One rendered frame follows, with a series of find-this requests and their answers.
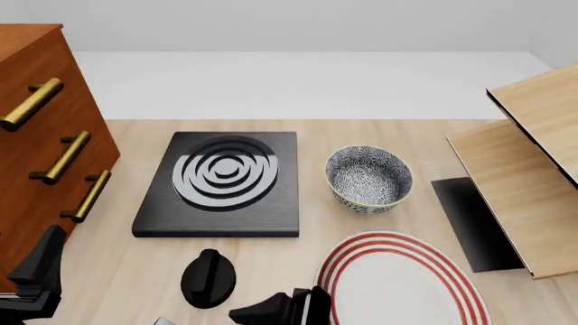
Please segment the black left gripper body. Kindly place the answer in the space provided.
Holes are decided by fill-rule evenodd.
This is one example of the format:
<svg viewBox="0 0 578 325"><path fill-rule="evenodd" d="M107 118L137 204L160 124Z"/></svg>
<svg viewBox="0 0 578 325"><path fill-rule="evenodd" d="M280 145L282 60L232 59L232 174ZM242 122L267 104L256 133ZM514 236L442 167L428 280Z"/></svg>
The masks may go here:
<svg viewBox="0 0 578 325"><path fill-rule="evenodd" d="M50 319L61 302L60 286L21 286L16 292L0 292L0 322Z"/></svg>

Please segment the blue-white patterned bowl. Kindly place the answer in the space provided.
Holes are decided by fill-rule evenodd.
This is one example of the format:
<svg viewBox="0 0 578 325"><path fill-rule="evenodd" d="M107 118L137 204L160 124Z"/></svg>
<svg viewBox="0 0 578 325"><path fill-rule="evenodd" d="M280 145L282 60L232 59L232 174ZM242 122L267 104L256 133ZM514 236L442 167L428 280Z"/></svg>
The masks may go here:
<svg viewBox="0 0 578 325"><path fill-rule="evenodd" d="M406 162L373 145L340 148L329 156L324 172L333 197L341 205L368 215L392 210L414 186Z"/></svg>

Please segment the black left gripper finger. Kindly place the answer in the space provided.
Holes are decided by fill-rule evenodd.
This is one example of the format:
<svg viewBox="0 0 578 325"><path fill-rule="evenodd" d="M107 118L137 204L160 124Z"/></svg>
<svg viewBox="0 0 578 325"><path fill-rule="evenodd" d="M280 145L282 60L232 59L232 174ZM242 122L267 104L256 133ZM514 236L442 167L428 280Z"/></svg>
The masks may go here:
<svg viewBox="0 0 578 325"><path fill-rule="evenodd" d="M61 294L61 257L67 233L53 224L48 227L27 257L7 275L16 294Z"/></svg>

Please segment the white plate with red rings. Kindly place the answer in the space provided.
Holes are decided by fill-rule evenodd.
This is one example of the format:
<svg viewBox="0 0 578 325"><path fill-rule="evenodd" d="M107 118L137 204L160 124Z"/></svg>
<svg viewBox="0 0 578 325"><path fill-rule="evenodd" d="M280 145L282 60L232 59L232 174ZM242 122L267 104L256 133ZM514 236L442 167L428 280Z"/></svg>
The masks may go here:
<svg viewBox="0 0 578 325"><path fill-rule="evenodd" d="M437 248L400 232L341 240L314 280L331 297L330 325L492 325L473 281Z"/></svg>

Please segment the round black stove knob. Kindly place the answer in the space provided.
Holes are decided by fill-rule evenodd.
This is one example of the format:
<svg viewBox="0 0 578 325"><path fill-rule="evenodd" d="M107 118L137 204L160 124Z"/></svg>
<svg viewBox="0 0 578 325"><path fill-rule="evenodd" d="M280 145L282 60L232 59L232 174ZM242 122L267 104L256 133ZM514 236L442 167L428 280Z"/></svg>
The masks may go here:
<svg viewBox="0 0 578 325"><path fill-rule="evenodd" d="M233 264L219 251L201 251L184 270L181 290L186 302L194 308L215 308L234 292L237 282Z"/></svg>

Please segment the pale wooden rack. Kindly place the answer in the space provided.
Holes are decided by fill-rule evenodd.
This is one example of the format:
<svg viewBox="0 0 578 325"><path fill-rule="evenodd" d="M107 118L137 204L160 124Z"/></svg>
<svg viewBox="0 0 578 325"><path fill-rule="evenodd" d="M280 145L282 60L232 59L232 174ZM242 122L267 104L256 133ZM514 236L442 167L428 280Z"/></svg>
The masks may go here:
<svg viewBox="0 0 578 325"><path fill-rule="evenodd" d="M578 274L578 63L487 96L507 118L448 143L532 277Z"/></svg>

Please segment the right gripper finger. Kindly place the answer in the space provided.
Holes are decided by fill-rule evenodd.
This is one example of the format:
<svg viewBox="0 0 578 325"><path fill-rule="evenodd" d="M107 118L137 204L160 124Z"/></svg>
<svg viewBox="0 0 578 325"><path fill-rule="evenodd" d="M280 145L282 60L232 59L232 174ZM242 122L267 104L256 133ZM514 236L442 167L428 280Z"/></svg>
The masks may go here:
<svg viewBox="0 0 578 325"><path fill-rule="evenodd" d="M296 325L331 325L331 296L320 286L296 290Z"/></svg>
<svg viewBox="0 0 578 325"><path fill-rule="evenodd" d="M228 316L239 325L286 325L291 308L292 298L278 292L255 305L231 310Z"/></svg>

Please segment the brown wooden cabinet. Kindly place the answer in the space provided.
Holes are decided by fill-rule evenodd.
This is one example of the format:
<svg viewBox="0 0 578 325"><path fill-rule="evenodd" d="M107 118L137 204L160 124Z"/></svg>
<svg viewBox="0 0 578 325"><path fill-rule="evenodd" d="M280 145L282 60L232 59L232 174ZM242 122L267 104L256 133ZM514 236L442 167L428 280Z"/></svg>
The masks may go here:
<svg viewBox="0 0 578 325"><path fill-rule="evenodd" d="M17 132L0 127L0 293L7 279L56 224L71 233L78 225L60 213L75 210L89 190L87 175L112 170L120 156L79 65L58 23L0 23L0 118L27 99L31 84L58 78L64 88ZM62 137L91 134L79 156L53 186L30 180L48 170L68 147Z"/></svg>

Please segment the flat black stove plate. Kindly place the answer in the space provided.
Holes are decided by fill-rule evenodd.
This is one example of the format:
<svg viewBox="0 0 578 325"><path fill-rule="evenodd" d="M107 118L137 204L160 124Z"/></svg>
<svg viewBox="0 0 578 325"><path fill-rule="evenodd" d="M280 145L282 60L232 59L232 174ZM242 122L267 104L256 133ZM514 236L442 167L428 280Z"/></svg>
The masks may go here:
<svg viewBox="0 0 578 325"><path fill-rule="evenodd" d="M135 237L298 237L296 132L175 132Z"/></svg>

